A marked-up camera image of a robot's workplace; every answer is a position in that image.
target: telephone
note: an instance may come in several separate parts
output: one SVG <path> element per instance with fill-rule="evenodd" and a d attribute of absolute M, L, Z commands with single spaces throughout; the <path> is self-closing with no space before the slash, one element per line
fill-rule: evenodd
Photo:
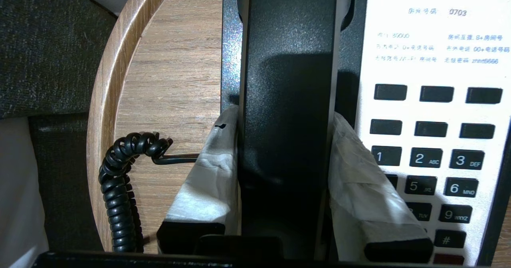
<path fill-rule="evenodd" d="M 243 237 L 209 238 L 204 247 L 263 253 L 278 238 L 287 259 L 335 257 L 326 177 L 337 111 L 423 224 L 434 244 L 429 263 L 491 265 L 511 185 L 511 6 L 502 5 L 509 2 L 224 0 L 221 109 L 240 106 Z M 197 158 L 164 156 L 171 139 L 151 133 L 125 140 L 136 142 L 124 142 L 133 151 L 125 157 L 117 142 L 100 174 L 119 251 L 135 249 L 123 241 L 137 223 L 121 219 L 130 208 L 124 186 L 133 156 L 155 164 Z M 182 240 L 223 231 L 173 229 L 183 234 L 168 237 Z"/>

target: wood grain surface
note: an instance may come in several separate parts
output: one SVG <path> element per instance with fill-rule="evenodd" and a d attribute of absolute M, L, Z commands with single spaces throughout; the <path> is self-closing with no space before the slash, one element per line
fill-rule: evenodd
<path fill-rule="evenodd" d="M 201 150 L 220 111 L 221 28 L 222 0 L 129 0 L 123 9 L 98 69 L 87 139 L 91 204 L 105 250 L 111 238 L 97 183 L 104 152 L 141 131 L 174 139 L 168 154 Z M 145 253 L 157 253 L 156 232 L 191 166 L 156 166 L 148 157 L 133 166 Z M 510 208 L 493 266 L 511 266 Z"/>

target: black coiled telephone cord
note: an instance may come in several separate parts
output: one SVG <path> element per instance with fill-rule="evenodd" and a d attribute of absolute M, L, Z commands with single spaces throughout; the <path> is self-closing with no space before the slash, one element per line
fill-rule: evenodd
<path fill-rule="evenodd" d="M 142 228 L 127 173 L 139 155 L 158 165 L 193 163 L 199 154 L 164 155 L 173 141 L 159 133 L 130 133 L 108 148 L 99 170 L 114 252 L 143 252 Z"/>

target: blank function button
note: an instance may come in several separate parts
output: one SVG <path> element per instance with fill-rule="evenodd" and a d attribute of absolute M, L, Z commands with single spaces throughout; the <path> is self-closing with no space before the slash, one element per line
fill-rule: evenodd
<path fill-rule="evenodd" d="M 399 166 L 401 162 L 401 147 L 373 146 L 371 153 L 378 165 Z"/>
<path fill-rule="evenodd" d="M 397 175 L 385 175 L 387 179 L 390 181 L 394 189 L 398 187 L 398 176 Z"/>
<path fill-rule="evenodd" d="M 487 87 L 469 87 L 467 103 L 496 104 L 500 103 L 502 89 Z"/>
<path fill-rule="evenodd" d="M 473 178 L 447 177 L 444 195 L 454 197 L 476 197 L 479 181 Z"/>
<path fill-rule="evenodd" d="M 372 135 L 400 135 L 402 127 L 401 120 L 372 119 L 370 133 Z"/>
<path fill-rule="evenodd" d="M 441 222 L 451 223 L 470 223 L 470 216 L 472 215 L 472 207 L 468 205 L 442 205 L 440 210 L 440 217 L 438 220 Z"/>
<path fill-rule="evenodd" d="M 447 134 L 447 123 L 417 121 L 415 136 L 445 137 Z"/>
<path fill-rule="evenodd" d="M 412 148 L 410 166 L 439 168 L 442 161 L 442 150 L 439 148 Z"/>
<path fill-rule="evenodd" d="M 449 248 L 463 248 L 467 233 L 454 230 L 436 230 L 435 246 Z"/>
<path fill-rule="evenodd" d="M 493 124 L 462 123 L 460 138 L 492 139 L 494 132 Z"/>
<path fill-rule="evenodd" d="M 463 265 L 465 257 L 462 255 L 435 254 L 433 264 Z"/>
<path fill-rule="evenodd" d="M 454 87 L 451 86 L 422 86 L 420 88 L 420 101 L 451 102 Z"/>
<path fill-rule="evenodd" d="M 484 151 L 453 149 L 449 168 L 481 170 L 483 159 Z"/>
<path fill-rule="evenodd" d="M 417 220 L 429 221 L 431 208 L 433 207 L 430 203 L 407 202 L 406 205 L 417 218 Z"/>
<path fill-rule="evenodd" d="M 408 176 L 405 193 L 408 195 L 435 195 L 436 177 Z"/>
<path fill-rule="evenodd" d="M 374 99 L 378 100 L 405 100 L 407 86 L 401 84 L 376 84 Z"/>

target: gray fabric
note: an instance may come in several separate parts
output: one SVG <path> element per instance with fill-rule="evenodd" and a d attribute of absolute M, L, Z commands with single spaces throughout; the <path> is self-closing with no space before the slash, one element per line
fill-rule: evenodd
<path fill-rule="evenodd" d="M 0 0 L 0 119 L 87 111 L 114 24 L 89 0 Z"/>
<path fill-rule="evenodd" d="M 103 250 L 87 184 L 87 117 L 29 118 L 50 250 Z"/>

